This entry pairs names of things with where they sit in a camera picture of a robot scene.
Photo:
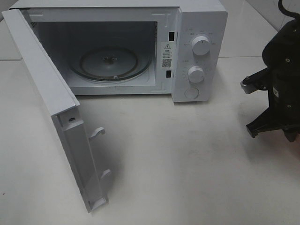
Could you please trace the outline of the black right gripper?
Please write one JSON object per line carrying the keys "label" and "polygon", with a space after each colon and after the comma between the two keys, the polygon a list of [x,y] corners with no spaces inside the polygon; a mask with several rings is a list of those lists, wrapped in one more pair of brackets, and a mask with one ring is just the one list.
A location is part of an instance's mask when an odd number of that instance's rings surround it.
{"label": "black right gripper", "polygon": [[266,45],[262,59],[267,68],[245,77],[244,84],[268,88],[269,108],[246,125],[255,138],[259,133],[300,129],[300,24],[288,22]]}

